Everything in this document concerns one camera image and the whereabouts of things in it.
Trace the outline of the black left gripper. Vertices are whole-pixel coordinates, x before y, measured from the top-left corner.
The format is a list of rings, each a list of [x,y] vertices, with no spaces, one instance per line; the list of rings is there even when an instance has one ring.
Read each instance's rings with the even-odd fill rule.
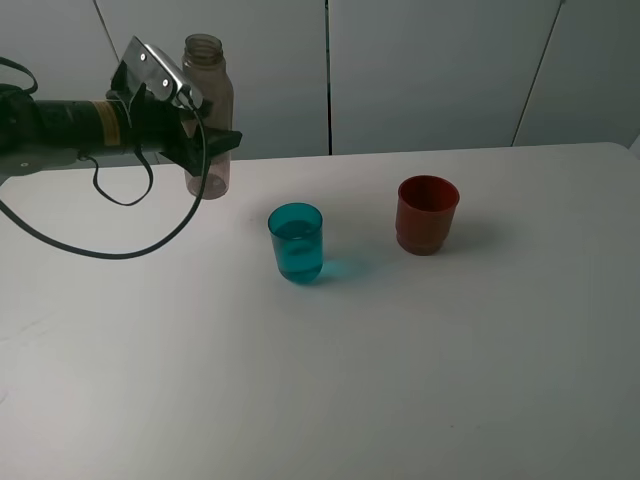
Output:
[[[189,134],[185,125],[196,126],[196,117],[203,117],[210,103],[204,99],[198,110],[177,108],[157,100],[144,85],[132,93],[125,89],[121,64],[111,79],[107,98],[124,107],[134,146],[144,152],[159,152],[188,173],[201,173],[205,164],[209,169],[224,163],[242,141],[242,133],[235,130],[205,127]]]

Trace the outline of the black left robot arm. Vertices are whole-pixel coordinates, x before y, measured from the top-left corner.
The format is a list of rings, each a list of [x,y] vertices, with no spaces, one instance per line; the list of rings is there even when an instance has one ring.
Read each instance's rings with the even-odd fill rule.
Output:
[[[233,130],[203,126],[189,134],[188,120],[203,113],[190,85],[179,87],[163,71],[147,74],[121,63],[105,99],[36,100],[38,86],[1,87],[1,174],[31,175],[102,156],[159,153],[192,175],[203,161],[239,146]]]

